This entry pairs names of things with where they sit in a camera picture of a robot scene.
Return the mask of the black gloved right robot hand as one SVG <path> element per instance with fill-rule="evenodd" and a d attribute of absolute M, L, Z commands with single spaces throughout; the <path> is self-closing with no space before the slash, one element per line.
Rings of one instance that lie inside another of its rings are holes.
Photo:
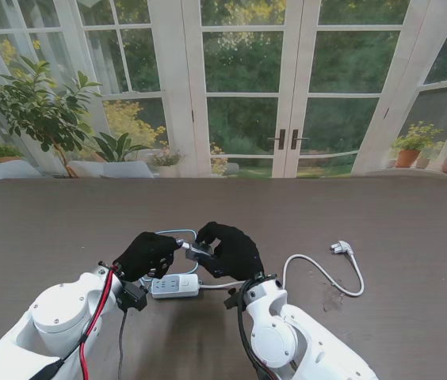
<path fill-rule="evenodd" d="M 208 222 L 197 233 L 197 243 L 211 245 L 215 240 L 219 244 L 212 258 L 203 256 L 198 261 L 214 278 L 230 276 L 246 281 L 265 271 L 256 244 L 238 228 Z"/>

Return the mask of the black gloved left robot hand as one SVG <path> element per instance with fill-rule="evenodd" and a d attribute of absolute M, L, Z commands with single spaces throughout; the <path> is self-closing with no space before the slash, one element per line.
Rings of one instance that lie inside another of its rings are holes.
<path fill-rule="evenodd" d="M 123 273 L 122 279 L 138 281 L 144 276 L 161 279 L 174 262 L 174 252 L 180 248 L 174 237 L 142 232 L 114 260 L 113 265 Z"/>

